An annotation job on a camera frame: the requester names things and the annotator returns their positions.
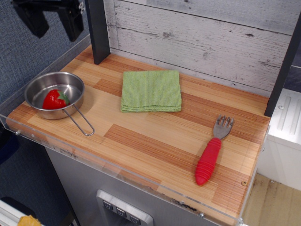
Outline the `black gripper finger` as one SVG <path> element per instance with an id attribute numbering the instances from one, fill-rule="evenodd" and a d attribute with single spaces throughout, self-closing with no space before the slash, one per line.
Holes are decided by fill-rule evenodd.
<path id="1" fill-rule="evenodd" d="M 15 10 L 33 35 L 41 38 L 46 34 L 49 25 L 42 10 L 21 7 L 15 7 Z"/>
<path id="2" fill-rule="evenodd" d="M 74 42 L 84 30 L 82 14 L 79 10 L 61 9 L 59 18 L 71 42 Z"/>

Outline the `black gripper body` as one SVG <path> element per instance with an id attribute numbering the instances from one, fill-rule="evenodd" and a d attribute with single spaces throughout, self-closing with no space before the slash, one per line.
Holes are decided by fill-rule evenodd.
<path id="1" fill-rule="evenodd" d="M 26 10 L 41 10 L 57 12 L 66 9 L 71 13 L 81 13 L 85 11 L 85 5 L 79 0 L 12 0 L 14 7 Z"/>

